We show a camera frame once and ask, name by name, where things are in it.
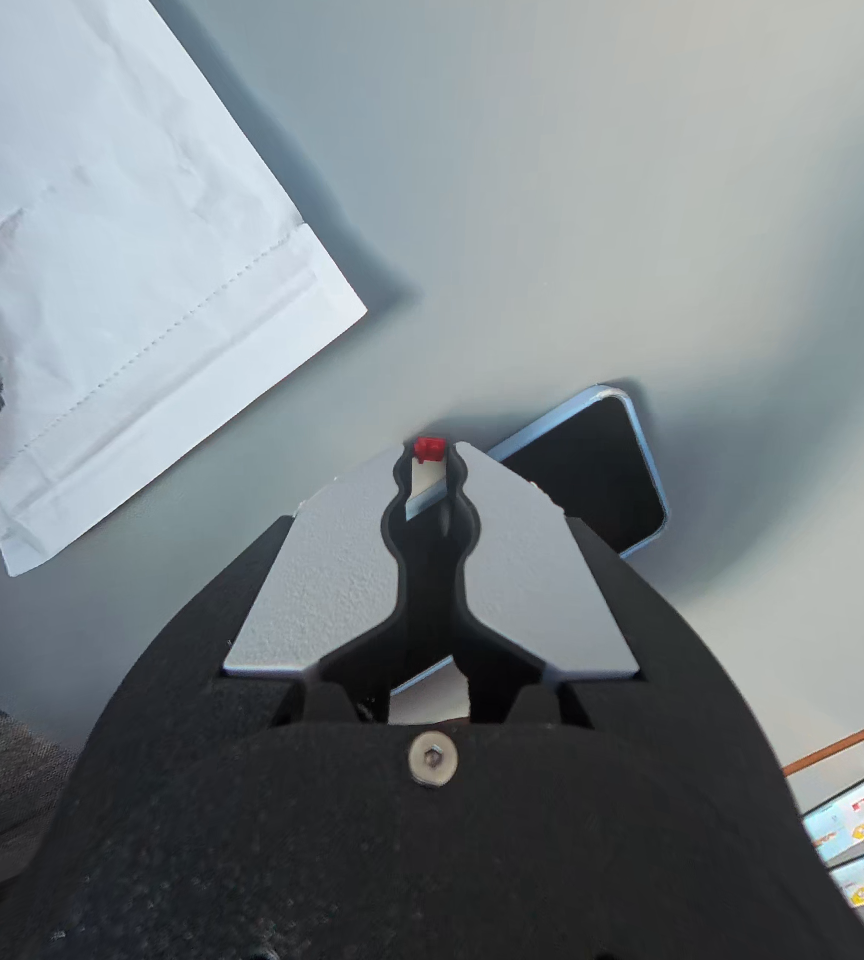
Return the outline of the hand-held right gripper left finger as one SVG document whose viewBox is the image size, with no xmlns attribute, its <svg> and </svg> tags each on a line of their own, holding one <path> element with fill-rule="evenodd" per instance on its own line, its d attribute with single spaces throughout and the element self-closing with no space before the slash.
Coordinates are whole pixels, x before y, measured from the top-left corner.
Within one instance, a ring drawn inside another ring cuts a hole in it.
<svg viewBox="0 0 864 960">
<path fill-rule="evenodd" d="M 411 491 L 399 445 L 303 501 L 222 664 L 229 676 L 324 676 L 401 617 L 393 534 Z"/>
</svg>

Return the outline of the large plain white paper bag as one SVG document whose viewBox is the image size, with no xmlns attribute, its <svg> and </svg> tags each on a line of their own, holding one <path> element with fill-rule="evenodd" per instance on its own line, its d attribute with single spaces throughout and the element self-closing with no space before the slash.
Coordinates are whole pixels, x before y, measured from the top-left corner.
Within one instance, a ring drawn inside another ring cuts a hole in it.
<svg viewBox="0 0 864 960">
<path fill-rule="evenodd" d="M 9 576 L 365 315 L 150 2 L 0 2 Z"/>
</svg>

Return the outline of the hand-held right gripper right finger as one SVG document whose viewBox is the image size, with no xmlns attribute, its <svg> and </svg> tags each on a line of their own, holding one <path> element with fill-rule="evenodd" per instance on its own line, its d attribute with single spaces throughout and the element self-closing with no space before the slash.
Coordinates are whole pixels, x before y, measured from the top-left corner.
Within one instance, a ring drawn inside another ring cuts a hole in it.
<svg viewBox="0 0 864 960">
<path fill-rule="evenodd" d="M 470 510 L 463 613 L 547 679 L 629 679 L 639 670 L 564 511 L 466 441 L 454 446 L 456 507 Z"/>
</svg>

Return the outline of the black smartphone blue case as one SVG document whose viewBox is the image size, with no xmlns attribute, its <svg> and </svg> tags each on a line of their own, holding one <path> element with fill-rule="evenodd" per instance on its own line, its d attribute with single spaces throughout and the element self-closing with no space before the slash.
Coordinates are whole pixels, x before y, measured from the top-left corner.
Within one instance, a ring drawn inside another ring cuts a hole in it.
<svg viewBox="0 0 864 960">
<path fill-rule="evenodd" d="M 589 387 L 486 452 L 622 557 L 653 542 L 667 523 L 654 457 L 630 397 L 617 387 Z M 462 721 L 469 714 L 467 682 L 448 649 L 459 553 L 448 539 L 445 476 L 419 487 L 430 470 L 430 463 L 414 461 L 413 494 L 406 504 L 409 645 L 402 683 L 390 694 L 394 725 Z"/>
</svg>

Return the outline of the white blue instruction leaflet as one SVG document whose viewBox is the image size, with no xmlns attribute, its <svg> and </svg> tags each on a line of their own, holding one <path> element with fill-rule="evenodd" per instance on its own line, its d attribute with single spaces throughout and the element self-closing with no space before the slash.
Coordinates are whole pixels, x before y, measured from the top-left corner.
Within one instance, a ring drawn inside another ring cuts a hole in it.
<svg viewBox="0 0 864 960">
<path fill-rule="evenodd" d="M 864 780 L 802 817 L 813 848 L 853 908 L 864 907 Z"/>
</svg>

